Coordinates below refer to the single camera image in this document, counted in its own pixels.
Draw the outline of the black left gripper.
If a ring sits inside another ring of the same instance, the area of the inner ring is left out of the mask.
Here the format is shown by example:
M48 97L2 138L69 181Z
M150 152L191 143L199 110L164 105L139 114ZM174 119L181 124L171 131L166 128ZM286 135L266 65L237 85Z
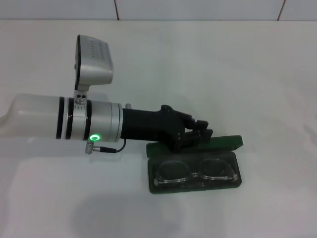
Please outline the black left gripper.
M208 143L213 134L207 129L209 123L195 120L191 115L162 105L159 111L123 109L123 124L120 138L129 140L157 141L171 151L179 152Z

